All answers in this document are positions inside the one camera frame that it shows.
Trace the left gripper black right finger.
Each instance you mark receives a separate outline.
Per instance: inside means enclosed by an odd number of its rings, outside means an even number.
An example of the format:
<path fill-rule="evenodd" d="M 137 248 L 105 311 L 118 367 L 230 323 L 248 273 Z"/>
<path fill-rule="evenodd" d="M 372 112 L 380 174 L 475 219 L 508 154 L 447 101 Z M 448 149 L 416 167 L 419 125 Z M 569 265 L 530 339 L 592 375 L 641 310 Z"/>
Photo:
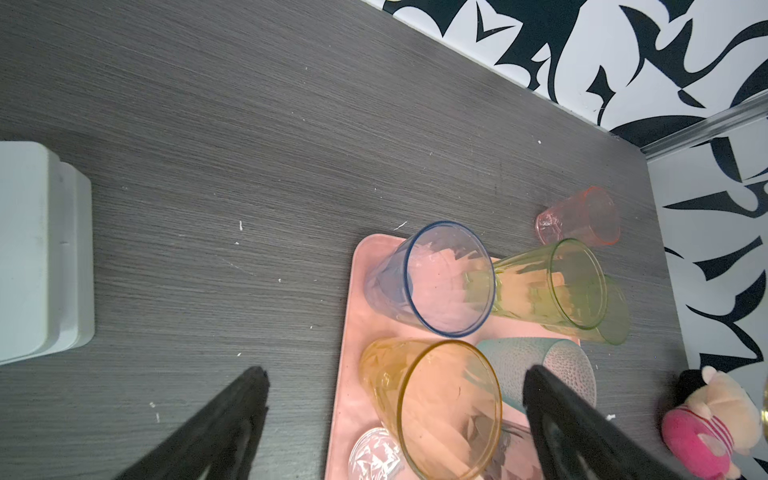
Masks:
<path fill-rule="evenodd" d="M 523 405 L 546 479 L 679 479 L 542 365 L 527 370 Z"/>

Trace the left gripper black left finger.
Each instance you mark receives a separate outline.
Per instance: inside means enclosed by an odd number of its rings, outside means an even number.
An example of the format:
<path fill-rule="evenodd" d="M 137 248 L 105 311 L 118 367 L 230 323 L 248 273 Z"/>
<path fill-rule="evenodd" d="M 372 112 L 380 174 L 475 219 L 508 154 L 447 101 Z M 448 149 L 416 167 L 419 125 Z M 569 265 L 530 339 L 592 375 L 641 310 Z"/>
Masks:
<path fill-rule="evenodd" d="M 253 366 L 120 479 L 247 479 L 268 412 L 267 372 Z"/>

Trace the teal translucent glass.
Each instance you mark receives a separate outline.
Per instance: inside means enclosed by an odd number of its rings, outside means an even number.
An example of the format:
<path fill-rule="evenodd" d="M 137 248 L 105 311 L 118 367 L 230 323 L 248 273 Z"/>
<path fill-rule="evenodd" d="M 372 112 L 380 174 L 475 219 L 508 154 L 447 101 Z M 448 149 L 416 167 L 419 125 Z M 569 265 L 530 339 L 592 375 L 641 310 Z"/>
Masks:
<path fill-rule="evenodd" d="M 503 401 L 525 412 L 523 385 L 526 372 L 542 365 L 589 405 L 597 405 L 597 385 L 590 360 L 582 348 L 567 339 L 518 337 L 488 339 L 477 344 L 498 378 Z"/>

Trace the short green glass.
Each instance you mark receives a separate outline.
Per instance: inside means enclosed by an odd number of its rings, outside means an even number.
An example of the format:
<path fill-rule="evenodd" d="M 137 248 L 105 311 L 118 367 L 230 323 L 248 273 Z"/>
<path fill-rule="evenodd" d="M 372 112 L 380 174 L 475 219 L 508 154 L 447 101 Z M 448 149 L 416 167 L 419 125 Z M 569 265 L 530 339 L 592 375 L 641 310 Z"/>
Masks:
<path fill-rule="evenodd" d="M 605 276 L 607 289 L 607 305 L 603 320 L 594 329 L 582 330 L 566 326 L 545 325 L 544 328 L 580 340 L 606 343 L 610 345 L 623 344 L 629 334 L 631 318 L 626 297 L 619 283 L 611 276 Z"/>

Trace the orange translucent glass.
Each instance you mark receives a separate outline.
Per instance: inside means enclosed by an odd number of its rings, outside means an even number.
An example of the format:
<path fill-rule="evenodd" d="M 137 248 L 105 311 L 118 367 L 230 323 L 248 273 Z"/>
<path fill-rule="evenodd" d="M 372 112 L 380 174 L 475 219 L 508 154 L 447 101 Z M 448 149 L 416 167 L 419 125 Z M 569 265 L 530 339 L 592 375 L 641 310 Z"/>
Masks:
<path fill-rule="evenodd" d="M 459 340 L 382 338 L 358 364 L 382 425 L 421 479 L 474 479 L 490 464 L 503 420 L 487 358 Z"/>

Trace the tall green glass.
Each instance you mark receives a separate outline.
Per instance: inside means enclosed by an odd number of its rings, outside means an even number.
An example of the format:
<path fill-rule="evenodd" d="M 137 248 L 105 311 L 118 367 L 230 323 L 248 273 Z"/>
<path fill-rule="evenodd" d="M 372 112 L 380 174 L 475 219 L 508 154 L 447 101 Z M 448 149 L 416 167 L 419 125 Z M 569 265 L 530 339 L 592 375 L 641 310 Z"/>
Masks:
<path fill-rule="evenodd" d="M 544 326 L 590 330 L 607 310 L 607 284 L 596 255 L 567 238 L 493 263 L 492 314 Z"/>

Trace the clear glass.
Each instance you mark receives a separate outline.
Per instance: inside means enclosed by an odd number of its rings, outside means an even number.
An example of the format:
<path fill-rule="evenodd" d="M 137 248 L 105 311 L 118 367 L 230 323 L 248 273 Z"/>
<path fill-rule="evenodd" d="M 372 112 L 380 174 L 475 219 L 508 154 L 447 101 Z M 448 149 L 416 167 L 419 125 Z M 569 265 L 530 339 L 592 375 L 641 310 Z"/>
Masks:
<path fill-rule="evenodd" d="M 401 449 L 384 427 L 365 432 L 352 447 L 348 459 L 349 480 L 405 479 Z"/>

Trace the blue translucent glass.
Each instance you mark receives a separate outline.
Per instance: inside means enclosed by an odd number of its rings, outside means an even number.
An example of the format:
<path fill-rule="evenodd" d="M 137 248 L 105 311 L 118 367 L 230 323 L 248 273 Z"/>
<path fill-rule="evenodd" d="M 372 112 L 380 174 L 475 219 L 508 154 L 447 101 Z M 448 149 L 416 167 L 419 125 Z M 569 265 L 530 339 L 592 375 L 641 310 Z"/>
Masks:
<path fill-rule="evenodd" d="M 431 223 L 366 274 L 363 293 L 377 313 L 447 338 L 466 337 L 490 316 L 493 261 L 468 227 Z"/>

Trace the pink glass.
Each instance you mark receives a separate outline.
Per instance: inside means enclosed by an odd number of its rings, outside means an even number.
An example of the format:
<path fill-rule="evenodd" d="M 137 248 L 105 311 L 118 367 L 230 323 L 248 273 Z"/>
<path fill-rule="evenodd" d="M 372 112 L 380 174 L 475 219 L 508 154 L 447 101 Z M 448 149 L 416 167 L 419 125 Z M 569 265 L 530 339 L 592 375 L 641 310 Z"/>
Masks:
<path fill-rule="evenodd" d="M 589 247 L 613 245 L 621 234 L 620 215 L 612 197 L 600 187 L 590 187 L 540 213 L 534 222 L 544 245 L 566 238 Z"/>

